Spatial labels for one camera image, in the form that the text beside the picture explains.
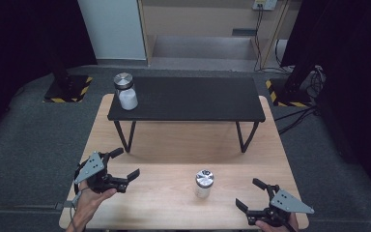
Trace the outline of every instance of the white container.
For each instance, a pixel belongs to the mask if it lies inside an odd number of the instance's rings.
[[[132,110],[138,105],[131,74],[123,72],[116,75],[114,77],[114,87],[123,109]]]

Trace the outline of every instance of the metal lid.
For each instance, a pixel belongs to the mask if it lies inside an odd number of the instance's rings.
[[[201,170],[197,173],[195,177],[197,185],[201,188],[209,188],[214,183],[214,174],[209,170]]]
[[[127,90],[133,86],[133,76],[130,73],[120,73],[114,77],[114,87],[118,90]]]

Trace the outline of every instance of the wooden table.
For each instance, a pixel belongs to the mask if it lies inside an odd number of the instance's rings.
[[[109,152],[123,147],[107,113],[113,95],[104,96],[82,161],[93,151]],[[138,122],[136,145],[108,164],[114,177],[124,177],[137,168],[140,176],[128,191],[104,201],[87,228],[96,229],[253,229],[236,207],[239,198],[250,210],[263,210],[269,199],[252,185],[258,178],[280,185],[300,199],[290,165],[273,121],[269,104],[260,97],[267,121],[258,128],[253,144],[243,154],[232,122]],[[130,122],[122,122],[129,131]],[[252,123],[241,123],[249,133]],[[195,174],[201,169],[214,173],[210,196],[195,196]],[[73,187],[68,200],[74,198]],[[71,217],[65,208],[59,224],[66,228]],[[308,226],[305,214],[297,214],[300,228]]]

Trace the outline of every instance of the hand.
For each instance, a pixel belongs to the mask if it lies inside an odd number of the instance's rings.
[[[288,223],[292,226],[292,228],[295,229],[295,231],[300,231],[297,216],[295,215],[295,213],[291,213],[291,215],[289,216]],[[260,229],[263,230],[264,232],[289,232],[289,230],[283,225],[280,227],[272,227],[268,225],[266,222],[263,222],[261,220],[255,221],[255,225],[260,227]]]
[[[83,231],[86,224],[93,218],[101,202],[110,198],[117,192],[116,189],[112,188],[104,193],[95,193],[88,188],[86,181],[80,183],[79,190],[82,191],[82,193],[77,201],[77,210],[66,231]]]

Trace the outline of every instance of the black table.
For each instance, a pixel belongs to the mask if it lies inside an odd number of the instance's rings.
[[[236,122],[245,153],[265,114],[251,77],[140,77],[133,78],[138,105],[124,110],[115,95],[107,118],[114,121],[127,152],[136,121],[228,121]],[[120,121],[132,121],[126,142]],[[245,142],[240,122],[253,122]]]

